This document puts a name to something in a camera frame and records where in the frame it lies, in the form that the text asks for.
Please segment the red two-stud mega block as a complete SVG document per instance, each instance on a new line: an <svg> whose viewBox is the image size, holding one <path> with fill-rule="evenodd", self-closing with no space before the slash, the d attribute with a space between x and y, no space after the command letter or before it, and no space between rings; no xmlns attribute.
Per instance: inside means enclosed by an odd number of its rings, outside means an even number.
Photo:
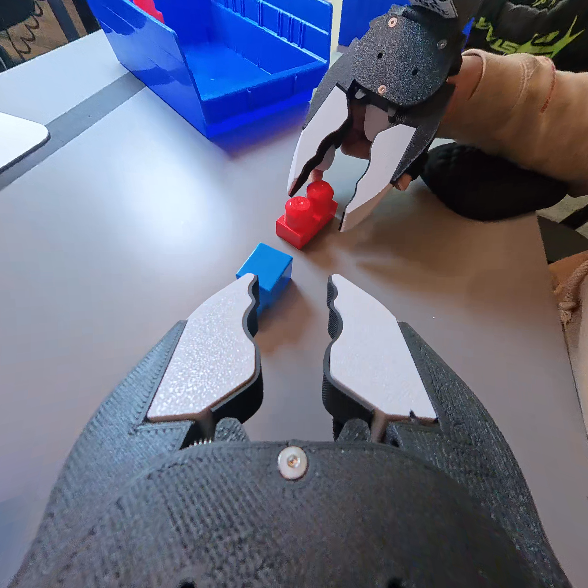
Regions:
<svg viewBox="0 0 588 588"><path fill-rule="evenodd" d="M301 249L335 217L336 211L331 185L314 181L306 187L305 196L292 196L286 201L283 215L276 220L276 235Z"/></svg>

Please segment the white document stand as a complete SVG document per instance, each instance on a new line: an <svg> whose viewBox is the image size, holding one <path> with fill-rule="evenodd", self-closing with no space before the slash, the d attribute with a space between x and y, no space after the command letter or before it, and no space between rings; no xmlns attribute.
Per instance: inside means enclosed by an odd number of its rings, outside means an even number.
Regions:
<svg viewBox="0 0 588 588"><path fill-rule="evenodd" d="M50 136L46 126L2 112L1 173L45 145Z"/></svg>

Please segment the blue mega block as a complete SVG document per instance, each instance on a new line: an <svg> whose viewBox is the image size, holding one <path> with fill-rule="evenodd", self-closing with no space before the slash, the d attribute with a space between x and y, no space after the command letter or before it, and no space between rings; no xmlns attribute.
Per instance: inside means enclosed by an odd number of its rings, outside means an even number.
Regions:
<svg viewBox="0 0 588 588"><path fill-rule="evenodd" d="M237 279L246 273L252 273L258 277L260 297L258 317L276 303L290 283L292 263L292 256L259 243L237 271Z"/></svg>

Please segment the person's right forearm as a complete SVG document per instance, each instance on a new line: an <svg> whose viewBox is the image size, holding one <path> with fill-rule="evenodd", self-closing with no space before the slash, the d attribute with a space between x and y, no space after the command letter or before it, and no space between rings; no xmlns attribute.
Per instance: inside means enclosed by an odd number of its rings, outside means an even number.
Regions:
<svg viewBox="0 0 588 588"><path fill-rule="evenodd" d="M587 72L544 56L462 54L438 137L473 145L587 195Z"/></svg>

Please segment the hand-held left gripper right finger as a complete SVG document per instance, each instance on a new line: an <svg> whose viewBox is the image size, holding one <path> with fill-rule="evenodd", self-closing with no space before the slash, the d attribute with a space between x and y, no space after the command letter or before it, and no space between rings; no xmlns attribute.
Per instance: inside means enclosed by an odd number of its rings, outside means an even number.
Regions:
<svg viewBox="0 0 588 588"><path fill-rule="evenodd" d="M437 412L401 325L388 308L340 274L327 280L322 401L342 426L353 419L382 439L391 422L432 424Z"/></svg>

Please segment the black garment green print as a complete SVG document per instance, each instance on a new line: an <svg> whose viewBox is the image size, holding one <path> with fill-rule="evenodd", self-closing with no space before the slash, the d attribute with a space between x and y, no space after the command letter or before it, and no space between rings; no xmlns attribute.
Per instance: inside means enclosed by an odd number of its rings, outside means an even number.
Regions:
<svg viewBox="0 0 588 588"><path fill-rule="evenodd" d="M483 1L466 47L530 54L556 68L587 70L587 1Z"/></svg>

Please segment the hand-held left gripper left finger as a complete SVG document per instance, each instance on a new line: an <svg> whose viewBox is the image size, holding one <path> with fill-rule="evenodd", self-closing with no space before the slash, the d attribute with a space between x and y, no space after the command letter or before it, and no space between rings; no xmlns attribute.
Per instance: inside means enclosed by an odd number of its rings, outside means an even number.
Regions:
<svg viewBox="0 0 588 588"><path fill-rule="evenodd" d="M212 439L222 419L244 423L259 410L259 303L258 277L246 273L192 312L146 412L148 422L188 421L198 439Z"/></svg>

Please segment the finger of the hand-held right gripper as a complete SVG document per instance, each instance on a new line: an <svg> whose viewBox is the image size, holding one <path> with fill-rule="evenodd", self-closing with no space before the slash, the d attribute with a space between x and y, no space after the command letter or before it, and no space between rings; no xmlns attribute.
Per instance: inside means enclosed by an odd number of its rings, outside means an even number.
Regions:
<svg viewBox="0 0 588 588"><path fill-rule="evenodd" d="M296 195L313 172L330 168L352 122L347 93L338 86L320 104L314 96L311 105L318 109L300 133L289 172L288 196Z"/></svg>
<svg viewBox="0 0 588 588"><path fill-rule="evenodd" d="M416 129L394 125L381 130L371 144L369 165L356 184L353 198L342 215L340 232L360 224L376 208L391 187L391 181Z"/></svg>

